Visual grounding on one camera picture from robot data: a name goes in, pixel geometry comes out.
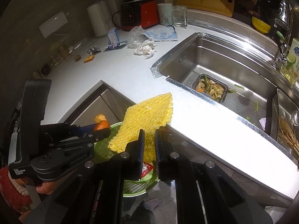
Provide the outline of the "person's left hand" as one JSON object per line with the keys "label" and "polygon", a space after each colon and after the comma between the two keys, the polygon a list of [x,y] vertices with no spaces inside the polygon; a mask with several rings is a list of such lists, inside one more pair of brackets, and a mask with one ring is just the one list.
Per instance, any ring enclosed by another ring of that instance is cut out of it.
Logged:
{"label": "person's left hand", "polygon": [[36,186],[36,191],[39,194],[50,195],[57,188],[57,183],[54,182],[43,182],[41,185]]}

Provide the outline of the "red knit sleeve forearm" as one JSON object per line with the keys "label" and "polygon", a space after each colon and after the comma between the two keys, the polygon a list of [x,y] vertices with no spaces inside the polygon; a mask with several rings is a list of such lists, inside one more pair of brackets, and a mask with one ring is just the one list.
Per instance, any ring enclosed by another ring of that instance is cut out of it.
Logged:
{"label": "red knit sleeve forearm", "polygon": [[1,168],[1,195],[8,206],[20,214],[28,211],[32,204],[27,189],[11,178],[7,166]]}

